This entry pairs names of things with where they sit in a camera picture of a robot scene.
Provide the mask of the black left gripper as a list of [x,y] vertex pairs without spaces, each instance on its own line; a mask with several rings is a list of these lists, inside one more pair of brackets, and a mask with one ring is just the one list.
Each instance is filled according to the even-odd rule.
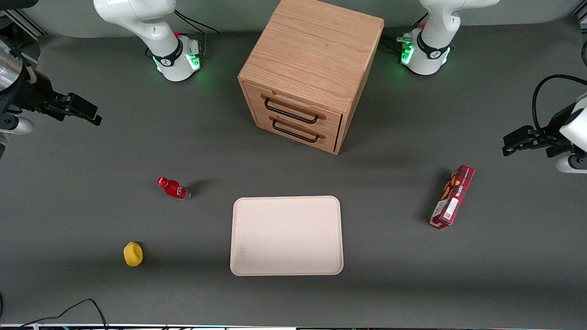
[[560,133],[560,129],[570,118],[574,107],[575,104],[572,103],[558,111],[545,127],[537,131],[532,126],[522,126],[508,133],[504,137],[503,156],[508,157],[516,152],[541,148],[546,148],[548,158],[572,152],[572,143]]

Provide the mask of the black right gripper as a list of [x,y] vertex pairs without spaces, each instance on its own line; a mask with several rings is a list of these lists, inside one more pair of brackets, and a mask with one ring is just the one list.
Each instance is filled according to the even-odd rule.
[[75,93],[69,93],[68,108],[64,107],[59,101],[63,95],[55,92],[50,80],[35,69],[23,69],[19,73],[8,71],[8,96],[11,94],[13,98],[9,98],[11,104],[8,106],[11,115],[21,114],[24,110],[37,111],[57,121],[73,116],[95,126],[101,125],[102,117],[97,115],[97,106]]

